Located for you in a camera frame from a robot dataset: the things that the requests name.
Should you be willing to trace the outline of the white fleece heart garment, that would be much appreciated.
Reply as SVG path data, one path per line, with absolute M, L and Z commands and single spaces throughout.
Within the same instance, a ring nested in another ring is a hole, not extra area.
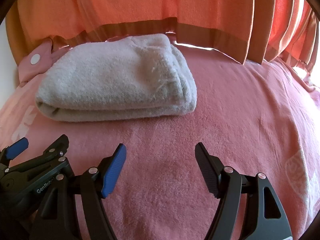
M 129 36 L 72 48 L 46 72 L 35 102 L 56 121 L 151 118 L 193 112 L 197 88 L 167 35 Z

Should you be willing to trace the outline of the pink pouch with white button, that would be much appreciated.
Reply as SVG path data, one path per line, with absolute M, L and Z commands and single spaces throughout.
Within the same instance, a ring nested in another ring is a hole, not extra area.
M 52 51 L 53 41 L 45 39 L 28 56 L 24 57 L 18 65 L 19 86 L 25 86 L 30 80 L 39 74 L 45 73 L 58 59 L 70 50 L 65 46 L 57 51 Z

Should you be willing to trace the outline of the pink bed blanket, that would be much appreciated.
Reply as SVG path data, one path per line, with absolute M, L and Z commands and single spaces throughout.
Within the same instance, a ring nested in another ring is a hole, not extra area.
M 17 89 L 1 109 L 1 146 L 21 137 L 28 149 L 15 163 L 69 137 L 67 157 L 82 174 L 118 144 L 127 159 L 103 201 L 118 239 L 204 239 L 218 200 L 208 192 L 195 145 L 239 173 L 264 172 L 298 239 L 319 210 L 319 89 L 283 61 L 234 63 L 217 51 L 181 47 L 197 85 L 185 116 L 67 123 L 35 106 L 41 77 Z

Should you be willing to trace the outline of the orange curtain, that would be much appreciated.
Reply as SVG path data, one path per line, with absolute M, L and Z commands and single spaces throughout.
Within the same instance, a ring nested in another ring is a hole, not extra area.
M 46 38 L 53 49 L 116 37 L 174 33 L 239 63 L 281 58 L 312 72 L 319 25 L 306 0 L 14 0 L 5 18 L 21 62 Z

